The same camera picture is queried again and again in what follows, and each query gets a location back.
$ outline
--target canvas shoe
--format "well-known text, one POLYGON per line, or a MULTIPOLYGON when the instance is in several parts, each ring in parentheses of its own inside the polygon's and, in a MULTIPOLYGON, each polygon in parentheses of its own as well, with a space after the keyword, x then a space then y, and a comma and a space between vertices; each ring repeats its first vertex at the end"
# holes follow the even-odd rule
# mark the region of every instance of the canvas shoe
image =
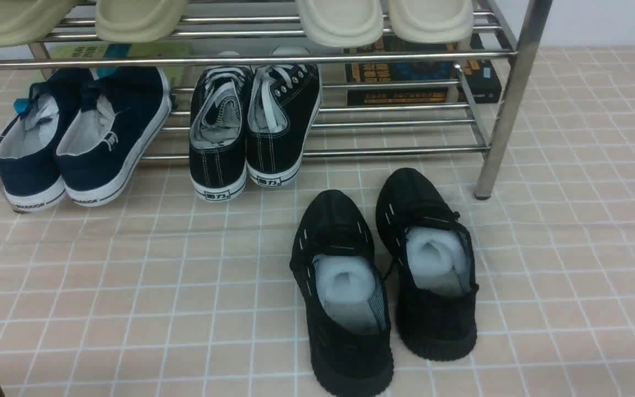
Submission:
MULTIPOLYGON (((279 47, 272 54, 307 53, 305 49, 279 47)), ((274 65, 256 70, 246 145, 252 181, 264 187, 293 181, 321 101, 322 79, 317 65, 274 65)))
POLYGON ((121 67, 82 88, 82 105, 56 150, 68 196, 101 206, 124 190, 171 111, 160 68, 121 67))
POLYGON ((205 201, 233 199, 246 186, 246 115, 253 77, 247 66, 207 68, 192 93, 191 178, 205 201))
POLYGON ((0 176, 18 211, 42 211, 65 197, 55 150, 80 110, 81 86, 90 81, 90 70, 71 68, 32 84, 28 101, 0 135, 0 176))

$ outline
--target shoe insole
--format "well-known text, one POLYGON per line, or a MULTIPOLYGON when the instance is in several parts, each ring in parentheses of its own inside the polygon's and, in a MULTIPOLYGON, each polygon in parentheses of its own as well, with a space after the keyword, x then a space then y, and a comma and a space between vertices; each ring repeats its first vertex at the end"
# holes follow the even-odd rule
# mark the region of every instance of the shoe insole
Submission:
POLYGON ((366 259, 358 256, 318 256, 315 260, 317 293, 325 313, 350 332, 379 332, 370 306, 376 280, 366 259))
POLYGON ((408 231, 406 253, 416 287, 451 297, 467 292, 462 280, 469 279, 469 267, 455 232, 412 228, 408 231))

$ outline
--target navy blue sneaker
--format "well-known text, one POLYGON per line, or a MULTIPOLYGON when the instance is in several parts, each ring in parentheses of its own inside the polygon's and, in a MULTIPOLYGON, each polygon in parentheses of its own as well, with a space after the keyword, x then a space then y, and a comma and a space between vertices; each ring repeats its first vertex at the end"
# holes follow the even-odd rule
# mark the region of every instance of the navy blue sneaker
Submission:
POLYGON ((116 199, 170 112, 159 68, 121 67, 83 86, 80 112, 56 151, 68 196, 86 207, 116 199))
POLYGON ((55 150, 80 110, 88 69, 61 69, 31 85, 25 109, 0 136, 0 175, 8 201, 20 211, 42 211, 65 197, 55 150))

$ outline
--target floor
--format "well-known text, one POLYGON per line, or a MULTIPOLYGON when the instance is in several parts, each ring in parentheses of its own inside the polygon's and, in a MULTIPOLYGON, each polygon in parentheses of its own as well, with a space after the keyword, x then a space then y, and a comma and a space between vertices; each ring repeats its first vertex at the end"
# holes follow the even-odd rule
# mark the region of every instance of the floor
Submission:
MULTIPOLYGON (((0 132, 29 82, 0 72, 0 132)), ((426 362, 394 331, 385 395, 635 395, 635 47, 542 50, 515 130, 486 202, 472 196, 479 155, 310 161, 287 189, 223 204, 167 166, 139 168, 92 210, 16 216, 0 195, 0 383, 24 397, 326 395, 288 267, 297 220, 333 188, 373 225, 381 184, 408 166, 476 238, 479 340, 463 360, 426 362)), ((310 148, 473 142, 459 128, 311 136, 310 148)), ((151 150, 186 147, 169 133, 151 150)))

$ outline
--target black canvas sneaker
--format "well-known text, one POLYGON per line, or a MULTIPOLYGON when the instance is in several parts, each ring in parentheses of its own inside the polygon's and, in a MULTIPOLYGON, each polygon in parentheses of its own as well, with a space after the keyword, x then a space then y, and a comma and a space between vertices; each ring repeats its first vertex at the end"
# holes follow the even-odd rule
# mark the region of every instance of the black canvas sneaker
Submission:
MULTIPOLYGON (((272 54, 307 55, 308 51, 278 47, 272 54)), ((256 70, 246 154, 255 183, 280 187, 295 178, 321 101, 322 79, 317 65, 273 65, 256 70)))
POLYGON ((191 103, 190 169, 192 185, 205 201, 233 199, 246 186, 246 115, 253 77, 247 66, 217 66, 197 81, 191 103))

